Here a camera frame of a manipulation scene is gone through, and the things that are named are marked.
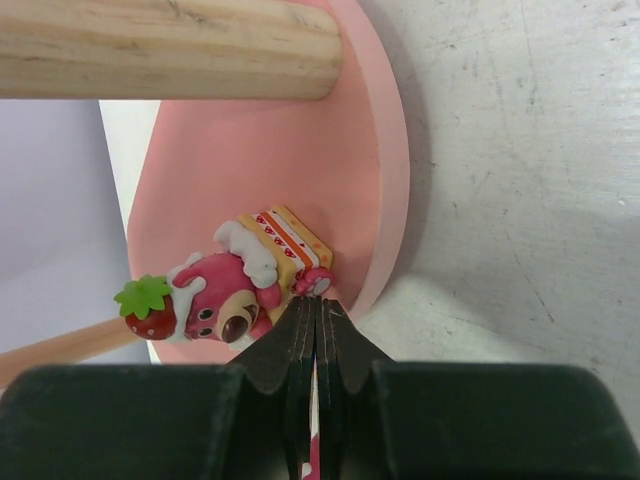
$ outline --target toy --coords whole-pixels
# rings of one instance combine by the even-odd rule
[[[333,254],[286,207],[240,215],[214,239],[222,251],[194,253],[166,277],[128,282],[114,300],[146,340],[235,343],[267,333],[293,295],[322,295],[333,284]]]

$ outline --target bear nose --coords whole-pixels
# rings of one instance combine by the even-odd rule
[[[238,315],[231,317],[222,329],[222,341],[225,343],[233,343],[239,340],[240,337],[247,332],[248,328],[249,325],[244,317]]]

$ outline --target white wall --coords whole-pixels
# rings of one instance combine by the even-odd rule
[[[0,206],[0,351],[117,316],[129,270],[97,101],[0,101]]]

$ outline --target white cream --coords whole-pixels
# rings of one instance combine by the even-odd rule
[[[176,287],[173,283],[176,276],[185,268],[191,267],[193,264],[199,262],[204,258],[201,253],[192,254],[186,263],[178,265],[171,269],[167,274],[167,283],[173,289],[171,292],[171,300],[173,301],[173,312],[176,316],[177,324],[173,335],[167,339],[168,342],[188,342],[190,339],[184,334],[187,328],[187,319],[189,318],[189,312],[191,311],[191,304],[193,303],[193,297],[203,291],[207,286],[207,282],[202,277],[195,277],[193,281],[184,288]]]
[[[269,288],[278,281],[278,262],[257,235],[244,228],[239,222],[223,223],[213,239],[224,252],[242,258],[244,274],[256,288]]]

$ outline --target pink wooden board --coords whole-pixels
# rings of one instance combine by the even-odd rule
[[[165,101],[128,227],[135,278],[214,253],[239,213],[291,208],[335,253],[336,296],[357,317],[376,300],[404,233],[409,153],[382,45],[356,0],[299,0],[342,27],[343,71],[319,102]],[[155,344],[165,363],[219,363],[226,345]]]

